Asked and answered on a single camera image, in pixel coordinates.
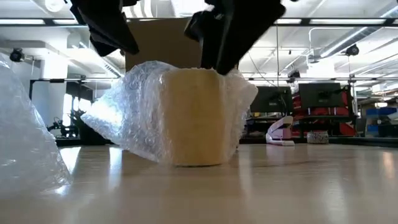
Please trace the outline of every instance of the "bubble wrap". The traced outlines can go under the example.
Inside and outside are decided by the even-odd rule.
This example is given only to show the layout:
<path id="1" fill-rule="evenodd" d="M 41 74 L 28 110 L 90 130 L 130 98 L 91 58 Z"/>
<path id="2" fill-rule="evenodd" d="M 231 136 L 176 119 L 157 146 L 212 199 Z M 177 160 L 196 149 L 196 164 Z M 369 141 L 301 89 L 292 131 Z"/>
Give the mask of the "bubble wrap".
<path id="1" fill-rule="evenodd" d="M 1 56 L 0 77 L 0 197 L 69 184 L 54 136 Z"/>
<path id="2" fill-rule="evenodd" d="M 135 66 L 82 120 L 138 156 L 181 166 L 226 162 L 236 150 L 257 88 L 237 71 Z"/>

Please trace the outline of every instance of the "plastic bag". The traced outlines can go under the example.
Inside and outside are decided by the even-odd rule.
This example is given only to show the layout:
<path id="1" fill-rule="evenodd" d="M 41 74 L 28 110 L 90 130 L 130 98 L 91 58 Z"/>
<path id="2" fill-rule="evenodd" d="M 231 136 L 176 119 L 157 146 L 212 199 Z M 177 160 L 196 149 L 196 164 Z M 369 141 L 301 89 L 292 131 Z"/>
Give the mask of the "plastic bag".
<path id="1" fill-rule="evenodd" d="M 135 66 L 82 120 L 138 156 L 182 166 L 228 161 L 257 88 L 237 71 Z"/>
<path id="2" fill-rule="evenodd" d="M 1 56 L 0 77 L 0 197 L 69 184 L 54 136 Z"/>

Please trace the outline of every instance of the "ceiling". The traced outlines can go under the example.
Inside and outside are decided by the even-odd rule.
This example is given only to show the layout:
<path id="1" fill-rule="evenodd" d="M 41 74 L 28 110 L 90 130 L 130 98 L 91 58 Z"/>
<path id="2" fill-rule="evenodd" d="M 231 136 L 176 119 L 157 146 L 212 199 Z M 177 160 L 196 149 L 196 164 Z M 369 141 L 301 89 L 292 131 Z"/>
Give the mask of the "ceiling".
<path id="1" fill-rule="evenodd" d="M 284 17 L 380 17 L 397 6 L 393 0 L 301 0 L 292 2 L 283 0 L 287 12 Z M 51 12 L 45 7 L 45 0 L 0 0 L 1 17 L 70 17 L 70 5 L 64 5 L 58 12 Z M 208 6 L 202 0 L 142 0 L 138 5 L 125 7 L 128 17 L 182 17 Z M 331 57 L 307 60 L 309 55 L 317 55 L 347 36 L 361 29 L 346 27 L 344 29 L 323 29 L 321 27 L 272 27 L 265 33 L 254 47 L 245 55 L 239 69 L 245 77 L 286 77 L 292 70 L 299 70 L 302 77 L 347 77 L 350 73 L 356 76 L 398 75 L 395 61 L 395 50 L 398 47 L 398 29 L 382 28 L 371 35 L 364 36 L 357 45 L 360 54 L 355 57 L 342 56 L 340 52 Z M 62 42 L 70 33 L 78 32 L 87 36 L 87 29 L 66 28 L 5 28 L 0 27 L 0 40 L 42 40 L 54 47 L 61 47 Z M 79 53 L 69 55 L 73 60 L 81 62 L 89 69 L 76 64 L 69 66 L 70 73 L 90 75 L 107 73 L 102 61 L 85 60 Z M 124 58 L 118 51 L 106 58 L 106 61 L 124 70 Z M 371 88 L 378 82 L 359 82 L 361 87 Z"/>

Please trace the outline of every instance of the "computer monitor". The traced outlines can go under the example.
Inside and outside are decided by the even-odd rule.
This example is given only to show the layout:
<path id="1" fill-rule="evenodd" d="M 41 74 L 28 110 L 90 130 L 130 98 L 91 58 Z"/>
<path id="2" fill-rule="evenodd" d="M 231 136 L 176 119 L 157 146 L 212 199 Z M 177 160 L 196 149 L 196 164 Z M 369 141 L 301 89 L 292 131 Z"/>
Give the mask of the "computer monitor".
<path id="1" fill-rule="evenodd" d="M 340 83 L 298 84 L 302 108 L 344 107 Z"/>
<path id="2" fill-rule="evenodd" d="M 258 86 L 258 89 L 259 93 L 250 106 L 252 113 L 293 113 L 290 87 Z"/>

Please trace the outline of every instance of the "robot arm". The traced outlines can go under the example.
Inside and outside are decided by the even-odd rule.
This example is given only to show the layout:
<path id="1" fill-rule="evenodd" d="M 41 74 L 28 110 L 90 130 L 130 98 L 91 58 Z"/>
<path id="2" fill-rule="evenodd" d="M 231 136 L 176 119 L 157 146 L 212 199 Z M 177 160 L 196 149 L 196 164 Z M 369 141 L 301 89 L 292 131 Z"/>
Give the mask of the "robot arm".
<path id="1" fill-rule="evenodd" d="M 87 24 L 90 40 L 100 56 L 116 49 L 138 54 L 124 6 L 139 0 L 71 0 L 71 12 L 80 24 Z M 205 0 L 211 11 L 197 12 L 185 29 L 188 38 L 202 47 L 201 67 L 226 75 L 265 31 L 283 16 L 280 0 Z"/>

